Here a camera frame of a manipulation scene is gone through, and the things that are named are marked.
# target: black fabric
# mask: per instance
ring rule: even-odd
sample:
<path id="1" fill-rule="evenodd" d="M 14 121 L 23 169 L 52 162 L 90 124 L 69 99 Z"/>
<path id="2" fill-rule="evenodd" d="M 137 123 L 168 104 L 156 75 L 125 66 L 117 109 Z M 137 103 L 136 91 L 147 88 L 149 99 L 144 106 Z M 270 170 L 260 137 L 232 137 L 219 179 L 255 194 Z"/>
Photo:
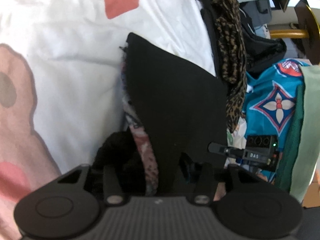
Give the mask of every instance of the black fabric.
<path id="1" fill-rule="evenodd" d="M 99 148 L 92 168 L 102 171 L 105 165 L 115 167 L 123 192 L 145 192 L 143 164 L 129 129 L 111 134 Z"/>
<path id="2" fill-rule="evenodd" d="M 247 72 L 254 78 L 282 60 L 287 51 L 287 46 L 282 39 L 265 39 L 253 33 L 250 29 L 250 17 L 240 11 L 241 26 L 247 52 Z"/>
<path id="3" fill-rule="evenodd" d="M 240 8 L 250 16 L 251 23 L 254 27 L 267 24 L 272 19 L 269 0 L 244 2 L 240 4 Z"/>
<path id="4" fill-rule="evenodd" d="M 221 78 L 221 68 L 222 68 L 222 55 L 218 49 L 218 39 L 217 39 L 217 27 L 214 24 L 214 19 L 218 17 L 218 13 L 211 6 L 212 0 L 202 0 L 203 9 L 201 9 L 201 16 L 207 27 L 211 49 L 213 54 L 213 62 L 216 71 L 216 76 Z"/>
<path id="5" fill-rule="evenodd" d="M 208 30 L 215 64 L 219 62 L 219 67 L 215 65 L 216 72 L 220 73 L 222 58 L 221 53 L 217 50 L 219 34 L 214 24 L 219 13 L 212 7 L 212 0 L 202 0 L 202 3 L 204 8 L 201 15 Z M 254 78 L 258 78 L 264 70 L 284 58 L 287 47 L 282 39 L 270 40 L 257 36 L 253 33 L 252 20 L 249 15 L 240 11 L 240 16 L 241 30 L 247 52 L 247 72 Z"/>
<path id="6" fill-rule="evenodd" d="M 169 192 L 182 152 L 197 161 L 208 154 L 210 142 L 227 145 L 227 88 L 199 66 L 134 33 L 127 43 L 127 92 L 158 163 L 157 192 Z M 226 158 L 212 156 L 214 166 L 222 168 Z"/>

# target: metal screw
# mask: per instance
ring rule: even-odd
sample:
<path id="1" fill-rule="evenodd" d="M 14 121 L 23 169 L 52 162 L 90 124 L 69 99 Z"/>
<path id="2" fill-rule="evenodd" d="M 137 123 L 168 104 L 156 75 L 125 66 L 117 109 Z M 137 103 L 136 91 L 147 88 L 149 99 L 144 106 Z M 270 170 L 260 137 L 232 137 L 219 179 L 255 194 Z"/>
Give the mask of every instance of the metal screw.
<path id="1" fill-rule="evenodd" d="M 107 202 L 112 205 L 118 205 L 123 201 L 123 197 L 118 195 L 112 195 L 107 198 Z"/>
<path id="2" fill-rule="evenodd" d="M 195 203 L 199 205 L 206 205 L 210 201 L 210 198 L 206 195 L 198 195 L 195 197 Z"/>
<path id="3" fill-rule="evenodd" d="M 155 204 L 157 204 L 157 205 L 159 205 L 159 204 L 161 204 L 161 203 L 163 203 L 163 200 L 162 200 L 162 199 L 157 199 L 157 200 L 155 201 Z"/>

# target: teal fabric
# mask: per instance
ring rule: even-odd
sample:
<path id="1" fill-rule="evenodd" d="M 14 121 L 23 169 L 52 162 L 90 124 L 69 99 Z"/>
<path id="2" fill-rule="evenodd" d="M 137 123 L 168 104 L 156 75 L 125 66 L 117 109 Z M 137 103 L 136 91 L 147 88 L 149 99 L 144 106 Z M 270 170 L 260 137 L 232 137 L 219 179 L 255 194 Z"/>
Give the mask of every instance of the teal fabric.
<path id="1" fill-rule="evenodd" d="M 290 195 L 302 201 L 320 152 L 320 67 L 301 67 L 304 81 L 304 117 L 298 156 L 292 170 Z"/>
<path id="2" fill-rule="evenodd" d="M 275 186 L 290 192 L 291 174 L 294 163 L 298 156 L 298 147 L 300 143 L 301 127 L 303 121 L 303 97 L 304 85 L 297 87 L 297 101 L 292 122 L 288 130 L 287 138 L 284 144 L 282 159 L 277 170 Z"/>

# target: leopard print scarf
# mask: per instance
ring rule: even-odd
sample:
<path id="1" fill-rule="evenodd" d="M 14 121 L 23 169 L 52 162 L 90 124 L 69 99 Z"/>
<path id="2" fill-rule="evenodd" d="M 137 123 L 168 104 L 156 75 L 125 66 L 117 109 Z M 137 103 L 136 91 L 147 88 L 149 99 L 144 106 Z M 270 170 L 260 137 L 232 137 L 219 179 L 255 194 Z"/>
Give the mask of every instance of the leopard print scarf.
<path id="1" fill-rule="evenodd" d="M 222 79 L 228 82 L 226 104 L 227 128 L 235 130 L 247 88 L 246 51 L 241 30 L 237 0 L 213 0 L 212 6 L 220 15 L 215 22 L 219 32 L 218 46 L 222 55 Z"/>

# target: black bag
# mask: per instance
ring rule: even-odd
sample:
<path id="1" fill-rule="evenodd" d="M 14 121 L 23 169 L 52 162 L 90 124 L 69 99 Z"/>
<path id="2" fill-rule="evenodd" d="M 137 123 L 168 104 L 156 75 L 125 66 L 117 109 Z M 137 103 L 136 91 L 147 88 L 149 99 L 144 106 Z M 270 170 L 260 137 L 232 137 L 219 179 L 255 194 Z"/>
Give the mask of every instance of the black bag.
<path id="1" fill-rule="evenodd" d="M 272 20 L 269 0 L 243 2 L 240 4 L 240 8 L 249 15 L 253 27 L 267 24 Z"/>
<path id="2" fill-rule="evenodd" d="M 219 17 L 219 13 L 212 7 L 212 0 L 202 0 L 202 3 L 201 15 L 208 30 L 216 74 L 219 77 L 222 58 L 217 44 L 219 33 L 215 26 L 215 19 Z M 240 16 L 247 52 L 247 72 L 257 78 L 264 70 L 284 58 L 287 47 L 282 39 L 270 40 L 257 36 L 251 18 L 243 10 L 240 10 Z"/>

